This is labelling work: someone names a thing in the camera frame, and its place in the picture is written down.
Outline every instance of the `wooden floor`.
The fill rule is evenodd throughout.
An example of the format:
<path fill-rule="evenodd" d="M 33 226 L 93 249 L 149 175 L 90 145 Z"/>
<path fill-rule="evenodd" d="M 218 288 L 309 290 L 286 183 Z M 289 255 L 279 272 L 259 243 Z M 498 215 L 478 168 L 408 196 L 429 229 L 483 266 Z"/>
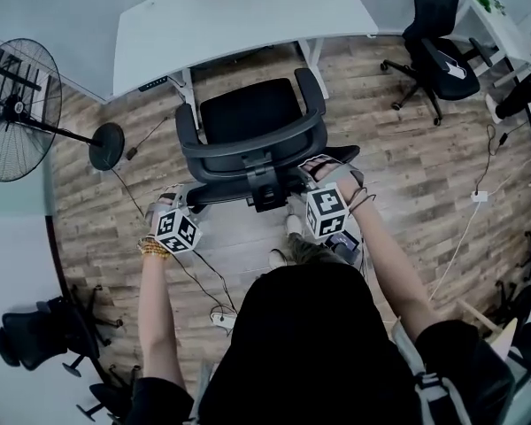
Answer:
<path fill-rule="evenodd" d="M 397 71 L 380 70 L 384 58 L 409 64 L 399 38 L 335 39 L 325 45 L 320 69 L 331 96 L 325 117 L 329 144 L 360 145 L 354 163 L 364 172 L 370 193 L 377 194 L 377 208 L 430 292 L 475 208 L 470 193 L 486 165 L 486 126 L 491 122 L 484 93 L 494 77 L 507 72 L 505 66 L 481 77 L 479 94 L 456 103 L 441 102 L 445 117 L 440 127 L 434 127 L 430 103 L 420 94 L 400 112 L 390 109 L 411 85 L 411 79 Z M 296 86 L 293 70 L 303 65 L 293 45 L 262 50 L 237 64 L 196 71 L 196 96 L 200 103 L 277 77 L 289 77 Z M 495 96 L 502 97 L 510 89 L 508 85 L 497 90 Z M 171 86 L 133 92 L 105 106 L 68 88 L 64 92 L 60 127 L 91 135 L 100 124 L 115 121 L 126 134 L 126 150 L 165 116 L 170 117 L 132 161 L 123 159 L 116 167 L 143 210 L 166 185 L 189 179 L 173 121 L 181 99 Z M 496 128 L 497 138 L 525 118 L 523 112 L 505 121 Z M 530 158 L 531 131 L 526 125 L 513 132 L 492 159 L 481 189 L 493 191 Z M 82 290 L 103 286 L 96 313 L 121 318 L 125 324 L 106 329 L 112 345 L 102 349 L 101 363 L 126 371 L 142 359 L 137 328 L 142 261 L 135 245 L 148 229 L 116 175 L 99 173 L 89 164 L 87 145 L 58 137 L 53 165 L 56 231 L 65 277 Z M 445 317 L 458 313 L 454 301 L 461 297 L 485 310 L 496 299 L 495 280 L 519 275 L 515 265 L 527 251 L 523 232 L 531 229 L 530 181 L 531 162 L 478 211 L 434 298 Z M 254 279 L 268 271 L 268 252 L 283 247 L 286 213 L 279 209 L 257 214 L 244 202 L 212 208 L 199 249 L 226 277 L 236 305 L 242 303 Z M 186 254 L 181 261 L 205 288 L 226 301 L 219 279 L 200 260 Z M 213 302 L 196 284 L 180 268 L 167 274 L 181 365 L 192 389 L 200 359 L 220 360 L 229 338 L 210 323 Z M 368 281 L 382 319 L 393 321 L 372 270 Z"/>

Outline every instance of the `white sneaker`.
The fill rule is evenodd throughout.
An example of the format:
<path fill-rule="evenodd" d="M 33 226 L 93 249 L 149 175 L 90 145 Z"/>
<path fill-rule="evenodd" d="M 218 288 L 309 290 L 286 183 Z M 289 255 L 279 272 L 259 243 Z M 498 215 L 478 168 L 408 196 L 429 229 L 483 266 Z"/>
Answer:
<path fill-rule="evenodd" d="M 285 219 L 285 231 L 287 236 L 289 236 L 291 233 L 297 233 L 298 235 L 303 236 L 304 232 L 301 219 L 295 216 L 295 214 L 290 214 L 287 216 L 287 219 Z"/>
<path fill-rule="evenodd" d="M 494 101 L 494 98 L 490 95 L 486 95 L 486 107 L 488 107 L 489 113 L 492 116 L 492 120 L 494 121 L 494 123 L 501 123 L 502 119 L 499 118 L 496 114 L 497 102 Z"/>
<path fill-rule="evenodd" d="M 269 261 L 269 267 L 271 269 L 277 269 L 278 267 L 284 267 L 287 265 L 287 258 L 285 258 L 285 255 L 283 255 L 278 249 L 270 251 L 267 260 Z"/>

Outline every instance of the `chair armrest pad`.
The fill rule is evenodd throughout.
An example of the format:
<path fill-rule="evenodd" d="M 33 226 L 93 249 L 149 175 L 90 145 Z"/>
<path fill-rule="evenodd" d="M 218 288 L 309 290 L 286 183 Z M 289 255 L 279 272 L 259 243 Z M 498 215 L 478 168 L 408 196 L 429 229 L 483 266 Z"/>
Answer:
<path fill-rule="evenodd" d="M 307 67 L 296 69 L 295 77 L 297 79 L 297 85 L 301 89 L 307 112 L 317 110 L 320 115 L 324 115 L 327 112 L 325 98 L 322 96 L 319 83 L 311 69 Z"/>
<path fill-rule="evenodd" d="M 175 125 L 179 142 L 200 144 L 190 104 L 182 104 L 175 111 Z"/>
<path fill-rule="evenodd" d="M 428 54 L 431 56 L 431 58 L 434 60 L 434 62 L 441 68 L 442 71 L 447 73 L 450 68 L 446 63 L 446 60 L 444 59 L 441 52 L 438 51 L 438 49 L 435 47 L 435 45 L 429 40 L 428 38 L 421 39 L 421 43 L 423 44 L 423 47 L 428 52 Z"/>
<path fill-rule="evenodd" d="M 470 38 L 468 41 L 472 44 L 472 48 L 464 54 L 464 60 L 468 61 L 471 58 L 478 57 L 479 55 L 484 60 L 484 63 L 488 67 L 492 67 L 492 60 L 489 59 L 488 53 L 475 38 Z"/>

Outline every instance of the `desk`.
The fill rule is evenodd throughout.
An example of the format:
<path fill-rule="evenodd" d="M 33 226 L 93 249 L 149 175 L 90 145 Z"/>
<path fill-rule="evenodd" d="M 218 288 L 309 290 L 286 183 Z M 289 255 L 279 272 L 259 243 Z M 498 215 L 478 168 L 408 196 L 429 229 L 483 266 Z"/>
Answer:
<path fill-rule="evenodd" d="M 523 34 L 509 15 L 504 16 L 494 8 L 493 5 L 492 12 L 487 12 L 477 0 L 463 0 L 462 5 L 457 12 L 455 25 L 458 24 L 470 10 L 472 10 L 478 16 L 482 24 L 484 24 L 484 27 L 488 30 L 499 49 L 498 52 L 490 57 L 493 65 L 499 63 L 506 57 L 513 61 L 531 63 L 531 50 L 527 45 L 527 40 L 524 39 Z M 488 71 L 488 69 L 488 66 L 485 63 L 482 63 L 474 69 L 474 73 L 478 77 Z"/>
<path fill-rule="evenodd" d="M 360 0 L 147 0 L 120 15 L 114 96 L 169 75 L 196 117 L 191 66 L 298 41 L 327 98 L 318 68 L 323 38 L 377 31 Z"/>

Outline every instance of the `backpack strap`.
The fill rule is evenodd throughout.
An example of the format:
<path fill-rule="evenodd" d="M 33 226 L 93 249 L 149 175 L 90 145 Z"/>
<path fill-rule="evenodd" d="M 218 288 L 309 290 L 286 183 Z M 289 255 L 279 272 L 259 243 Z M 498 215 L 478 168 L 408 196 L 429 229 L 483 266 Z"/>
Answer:
<path fill-rule="evenodd" d="M 415 391 L 421 406 L 423 425 L 472 425 L 457 388 L 448 378 L 427 373 L 417 348 L 405 333 L 400 321 L 391 331 L 397 349 L 413 373 Z"/>

